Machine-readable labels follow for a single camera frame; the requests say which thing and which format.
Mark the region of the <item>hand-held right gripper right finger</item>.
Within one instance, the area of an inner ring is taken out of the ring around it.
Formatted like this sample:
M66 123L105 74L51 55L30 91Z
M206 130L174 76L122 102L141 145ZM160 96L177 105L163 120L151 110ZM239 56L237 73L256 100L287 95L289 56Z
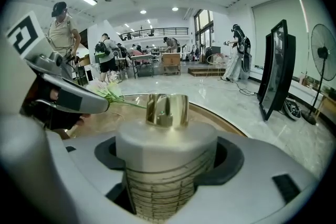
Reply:
M314 175L278 147L264 141L217 132L227 149L210 171L231 172L222 185L201 185L167 224L284 224L305 205L317 187Z

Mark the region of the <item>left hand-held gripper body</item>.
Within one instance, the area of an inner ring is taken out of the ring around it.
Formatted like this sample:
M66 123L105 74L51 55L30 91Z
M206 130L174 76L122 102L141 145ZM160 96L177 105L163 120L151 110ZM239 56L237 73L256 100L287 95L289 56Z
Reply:
M0 33L0 114L17 114L36 79L61 76L61 64L34 12Z

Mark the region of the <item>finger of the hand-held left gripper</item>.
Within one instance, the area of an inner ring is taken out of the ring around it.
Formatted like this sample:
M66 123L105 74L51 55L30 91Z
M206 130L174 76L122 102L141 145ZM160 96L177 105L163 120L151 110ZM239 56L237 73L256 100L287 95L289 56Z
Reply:
M45 82L52 84L52 88L58 89L57 100L48 101L38 99L38 102L46 104L60 111L79 114L99 114L108 110L109 101L82 86L60 76L43 73L40 76Z

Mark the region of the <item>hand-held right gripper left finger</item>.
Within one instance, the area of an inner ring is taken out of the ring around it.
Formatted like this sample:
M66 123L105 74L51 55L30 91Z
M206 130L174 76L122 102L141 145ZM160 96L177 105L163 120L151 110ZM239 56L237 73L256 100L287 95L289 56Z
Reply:
M30 118L0 116L0 164L52 224L137 224L84 178L57 133Z

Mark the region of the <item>round wooden table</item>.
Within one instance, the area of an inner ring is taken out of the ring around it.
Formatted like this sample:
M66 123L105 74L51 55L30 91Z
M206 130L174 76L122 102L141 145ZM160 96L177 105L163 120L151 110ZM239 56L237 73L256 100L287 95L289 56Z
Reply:
M134 102L145 106L148 100L146 94L131 94L124 96L127 101ZM83 126L77 127L71 134L71 138L82 136L93 136L104 132L114 131L124 121L145 118L146 110L130 105L110 105L109 109L100 114L93 114L86 119ZM229 123L224 118L216 113L190 103L188 119L190 122L203 122L214 126L221 131L231 132L240 136L245 136L245 133L239 128Z

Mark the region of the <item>person's left hand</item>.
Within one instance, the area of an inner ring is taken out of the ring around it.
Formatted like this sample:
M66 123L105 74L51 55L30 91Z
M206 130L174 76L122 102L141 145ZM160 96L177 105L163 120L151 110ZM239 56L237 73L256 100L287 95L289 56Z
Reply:
M85 121L87 118L89 118L90 114L82 114L79 119L76 121L76 123L69 129L61 129L59 132L59 135L62 140L67 140L71 138L72 132L79 126L83 126L85 124Z

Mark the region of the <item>pale artificial flowers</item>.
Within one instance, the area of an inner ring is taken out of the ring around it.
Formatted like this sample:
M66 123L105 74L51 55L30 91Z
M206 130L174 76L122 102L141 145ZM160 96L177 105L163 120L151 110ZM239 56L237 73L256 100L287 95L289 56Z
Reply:
M102 82L100 80L92 80L86 85L86 89L100 97L105 98L111 105L130 105L137 108L146 109L145 106L127 101L121 92L117 82Z

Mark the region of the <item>grey work table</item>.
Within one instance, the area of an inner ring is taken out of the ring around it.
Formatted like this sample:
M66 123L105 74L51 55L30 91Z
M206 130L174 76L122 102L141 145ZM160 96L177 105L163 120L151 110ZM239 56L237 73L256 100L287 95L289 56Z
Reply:
M154 76L154 58L155 56L152 54L131 56L132 69L135 79L137 79L138 77Z

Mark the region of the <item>wooden cabinet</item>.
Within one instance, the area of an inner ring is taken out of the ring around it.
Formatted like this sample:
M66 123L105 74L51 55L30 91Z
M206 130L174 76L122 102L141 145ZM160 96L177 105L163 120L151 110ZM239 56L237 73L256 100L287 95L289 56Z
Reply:
M180 53L163 53L162 64L163 64L163 75L181 74Z

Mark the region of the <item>black balcony railing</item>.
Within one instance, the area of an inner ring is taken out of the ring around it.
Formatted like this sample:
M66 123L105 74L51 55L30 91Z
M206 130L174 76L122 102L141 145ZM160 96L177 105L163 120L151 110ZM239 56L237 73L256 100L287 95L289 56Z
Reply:
M147 37L164 37L164 36L188 36L188 27L166 27L166 28L150 28L131 30L130 32L118 34L121 40L132 40Z

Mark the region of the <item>wooden side table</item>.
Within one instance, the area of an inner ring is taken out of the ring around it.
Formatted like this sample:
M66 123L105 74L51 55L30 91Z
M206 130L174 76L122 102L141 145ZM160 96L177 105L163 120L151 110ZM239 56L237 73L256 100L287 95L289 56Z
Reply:
M325 93L322 93L322 99L321 99L321 102L318 106L318 108L316 109L315 111L315 114L314 114L314 118L315 120L318 119L319 115L320 115L320 112L321 110L323 109L327 109L329 110L331 113L335 114L336 115L336 101L331 99L327 94Z

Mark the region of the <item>black curved monitor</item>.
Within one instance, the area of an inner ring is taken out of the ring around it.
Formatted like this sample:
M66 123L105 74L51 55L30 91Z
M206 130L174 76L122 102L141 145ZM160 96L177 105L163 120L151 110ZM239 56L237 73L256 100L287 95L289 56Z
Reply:
M296 37L281 20L266 36L266 53L258 100L263 119L282 109L289 93L296 58Z

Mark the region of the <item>low wooden platform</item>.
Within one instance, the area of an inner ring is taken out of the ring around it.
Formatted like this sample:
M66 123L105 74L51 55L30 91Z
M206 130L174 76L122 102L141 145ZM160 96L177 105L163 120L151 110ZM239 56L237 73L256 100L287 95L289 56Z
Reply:
M194 77L221 77L225 68L188 68L187 73Z

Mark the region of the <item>black standing fan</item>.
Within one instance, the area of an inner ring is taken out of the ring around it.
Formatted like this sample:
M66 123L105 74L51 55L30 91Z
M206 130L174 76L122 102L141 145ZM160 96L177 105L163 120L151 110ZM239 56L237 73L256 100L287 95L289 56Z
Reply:
M301 116L311 125L316 125L313 109L321 92L322 82L331 81L336 76L336 39L329 28L323 24L314 26L311 33L311 53L320 81L314 103L309 111L301 111Z

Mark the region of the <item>pale roller blind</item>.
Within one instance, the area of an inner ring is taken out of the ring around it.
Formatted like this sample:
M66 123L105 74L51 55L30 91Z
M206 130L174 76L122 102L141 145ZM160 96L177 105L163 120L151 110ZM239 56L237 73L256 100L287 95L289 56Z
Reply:
M321 0L277 0L253 8L255 20L254 65L263 67L266 55L266 36L275 32L278 45L285 35L296 38L295 67L293 75L306 74L318 79L319 75L310 54L310 34L323 11Z

